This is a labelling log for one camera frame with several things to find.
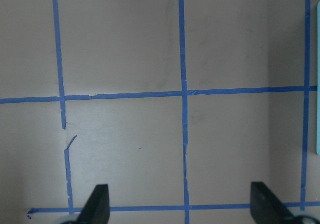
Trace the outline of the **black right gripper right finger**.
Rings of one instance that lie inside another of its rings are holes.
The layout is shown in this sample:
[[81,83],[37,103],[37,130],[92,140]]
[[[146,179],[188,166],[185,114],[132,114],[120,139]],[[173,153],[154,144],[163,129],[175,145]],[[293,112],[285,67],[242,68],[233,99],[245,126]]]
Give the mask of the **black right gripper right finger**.
[[250,214],[256,224],[295,224],[295,217],[263,182],[251,182]]

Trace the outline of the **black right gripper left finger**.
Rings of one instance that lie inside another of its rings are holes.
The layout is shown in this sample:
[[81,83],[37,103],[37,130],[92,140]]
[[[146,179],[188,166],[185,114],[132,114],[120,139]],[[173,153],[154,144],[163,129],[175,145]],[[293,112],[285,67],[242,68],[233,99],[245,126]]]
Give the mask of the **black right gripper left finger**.
[[110,197],[108,184],[96,185],[76,224],[107,224],[110,219]]

